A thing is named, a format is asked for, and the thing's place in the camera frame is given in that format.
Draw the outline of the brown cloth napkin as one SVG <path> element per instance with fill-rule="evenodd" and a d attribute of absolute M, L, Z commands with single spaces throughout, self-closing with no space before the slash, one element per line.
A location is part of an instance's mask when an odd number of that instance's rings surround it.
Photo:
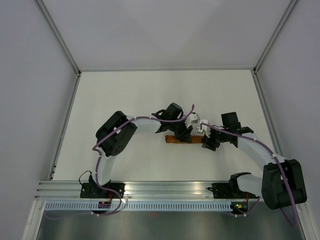
<path fill-rule="evenodd" d="M 203 136 L 200 135 L 191 135 L 190 141 L 180 141 L 174 135 L 165 135 L 165 142 L 167 144 L 201 144 L 203 140 Z"/>

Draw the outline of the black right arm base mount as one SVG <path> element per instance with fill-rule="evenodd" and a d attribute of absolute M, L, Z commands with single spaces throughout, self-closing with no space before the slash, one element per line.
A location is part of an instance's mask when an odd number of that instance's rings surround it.
<path fill-rule="evenodd" d="M 231 189 L 230 185 L 226 182 L 216 182 L 212 183 L 211 186 L 206 188 L 208 191 L 212 192 L 214 199 L 239 199 L 239 200 L 249 200 L 257 199 L 258 197 L 252 193 L 248 192 L 235 192 Z"/>

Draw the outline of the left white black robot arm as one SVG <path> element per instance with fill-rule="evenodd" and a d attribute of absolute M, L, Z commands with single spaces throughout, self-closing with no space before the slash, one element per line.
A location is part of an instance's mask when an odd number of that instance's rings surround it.
<path fill-rule="evenodd" d="M 98 198 L 109 193 L 111 172 L 116 159 L 137 134 L 158 134 L 166 131 L 174 133 L 176 139 L 183 143 L 191 142 L 192 117 L 195 106 L 184 114 L 176 103 L 147 116 L 129 116 L 116 111 L 96 132 L 96 144 L 92 147 L 98 153 L 94 172 L 89 179 L 91 191 Z"/>

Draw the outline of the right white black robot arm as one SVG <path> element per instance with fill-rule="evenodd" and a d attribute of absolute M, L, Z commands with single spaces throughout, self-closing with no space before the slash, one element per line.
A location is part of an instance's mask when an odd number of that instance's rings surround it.
<path fill-rule="evenodd" d="M 247 154 L 262 170 L 262 177 L 250 172 L 235 173 L 228 181 L 228 192 L 235 198 L 244 193 L 263 198 L 267 207 L 276 210 L 307 201 L 307 192 L 301 164 L 286 159 L 259 140 L 248 126 L 242 126 L 236 112 L 221 116 L 222 126 L 199 122 L 203 133 L 203 148 L 216 151 L 222 143 L 230 143 Z"/>

